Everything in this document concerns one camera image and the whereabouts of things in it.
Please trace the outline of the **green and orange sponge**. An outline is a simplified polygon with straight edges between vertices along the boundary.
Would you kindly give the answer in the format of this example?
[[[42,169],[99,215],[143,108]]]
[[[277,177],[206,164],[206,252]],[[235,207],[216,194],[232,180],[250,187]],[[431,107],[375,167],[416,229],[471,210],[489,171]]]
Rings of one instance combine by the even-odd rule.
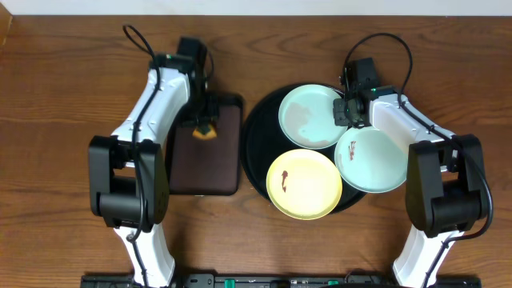
[[[218,136],[217,130],[213,124],[201,124],[197,126],[192,135],[199,140],[209,141]]]

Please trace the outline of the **yellow plate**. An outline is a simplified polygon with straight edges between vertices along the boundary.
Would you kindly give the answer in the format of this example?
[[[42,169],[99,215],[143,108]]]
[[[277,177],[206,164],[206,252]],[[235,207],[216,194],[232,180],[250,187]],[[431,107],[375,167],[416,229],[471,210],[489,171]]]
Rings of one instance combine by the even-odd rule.
[[[314,150],[290,150],[278,156],[266,174],[271,202],[285,215],[315,220],[338,205],[342,178],[327,156]]]

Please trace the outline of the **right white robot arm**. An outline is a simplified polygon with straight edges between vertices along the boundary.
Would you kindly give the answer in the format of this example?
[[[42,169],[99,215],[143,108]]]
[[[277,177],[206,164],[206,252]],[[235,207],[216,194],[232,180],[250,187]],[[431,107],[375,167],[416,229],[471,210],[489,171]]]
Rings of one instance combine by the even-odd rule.
[[[348,129],[334,154],[342,179],[374,194],[406,186],[412,227],[392,265],[396,282],[436,286],[452,245],[482,236],[494,216],[480,141],[436,125],[391,86],[352,90],[333,105],[335,124]]]

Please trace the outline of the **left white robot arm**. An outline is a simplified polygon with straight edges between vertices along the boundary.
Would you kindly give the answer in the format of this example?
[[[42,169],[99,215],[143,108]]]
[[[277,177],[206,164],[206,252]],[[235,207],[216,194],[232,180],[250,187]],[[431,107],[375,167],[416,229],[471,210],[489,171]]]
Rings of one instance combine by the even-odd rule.
[[[144,91],[126,120],[88,147],[90,208],[121,238],[135,268],[133,284],[165,287],[175,261],[163,235],[170,188],[162,147],[173,125],[211,123],[206,53],[152,57]]]

